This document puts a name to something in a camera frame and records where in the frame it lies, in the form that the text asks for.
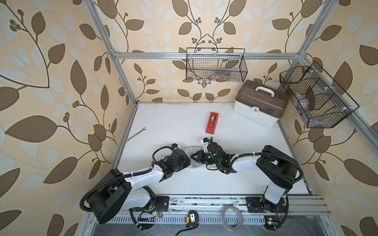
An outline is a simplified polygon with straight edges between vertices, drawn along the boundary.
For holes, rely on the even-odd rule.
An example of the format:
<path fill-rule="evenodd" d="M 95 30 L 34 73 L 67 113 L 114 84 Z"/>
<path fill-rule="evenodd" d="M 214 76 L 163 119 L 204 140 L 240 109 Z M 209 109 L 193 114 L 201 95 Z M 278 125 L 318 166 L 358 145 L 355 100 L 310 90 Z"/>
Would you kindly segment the clear bubble wrap sheet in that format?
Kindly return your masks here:
<path fill-rule="evenodd" d="M 199 152 L 200 150 L 202 150 L 201 147 L 199 146 L 190 146 L 190 147 L 186 147 L 184 148 L 184 152 L 185 154 L 188 156 L 188 158 L 190 159 L 190 165 L 189 167 L 195 169 L 195 168 L 199 168 L 202 166 L 201 163 L 197 162 L 196 160 L 194 160 L 192 158 L 193 157 L 197 157 L 197 152 Z"/>

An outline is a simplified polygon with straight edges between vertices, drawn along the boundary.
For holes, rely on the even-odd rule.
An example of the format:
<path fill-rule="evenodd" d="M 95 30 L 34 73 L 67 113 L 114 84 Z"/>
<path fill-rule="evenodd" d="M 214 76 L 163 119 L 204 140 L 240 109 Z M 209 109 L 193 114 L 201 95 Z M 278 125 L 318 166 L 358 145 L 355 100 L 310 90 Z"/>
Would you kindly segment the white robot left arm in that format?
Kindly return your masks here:
<path fill-rule="evenodd" d="M 161 147 L 152 154 L 152 164 L 146 169 L 129 173 L 117 168 L 109 171 L 82 197 L 79 206 L 92 212 L 99 224 L 110 221 L 122 210 L 156 208 L 157 197 L 149 185 L 167 180 L 189 166 L 190 158 L 176 144 Z"/>

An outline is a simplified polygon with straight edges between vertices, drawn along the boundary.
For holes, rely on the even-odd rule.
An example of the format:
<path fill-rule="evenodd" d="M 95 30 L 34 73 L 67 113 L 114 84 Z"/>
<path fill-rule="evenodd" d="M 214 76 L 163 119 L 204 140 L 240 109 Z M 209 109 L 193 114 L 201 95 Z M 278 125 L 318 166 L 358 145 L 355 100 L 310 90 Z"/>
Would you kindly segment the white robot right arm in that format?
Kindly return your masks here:
<path fill-rule="evenodd" d="M 217 143 L 208 141 L 205 150 L 191 154 L 190 158 L 200 164 L 214 165 L 216 171 L 226 175 L 261 170 L 270 179 L 261 199 L 263 204 L 277 205 L 304 176 L 296 160 L 271 145 L 266 145 L 261 152 L 236 155 L 228 154 Z"/>

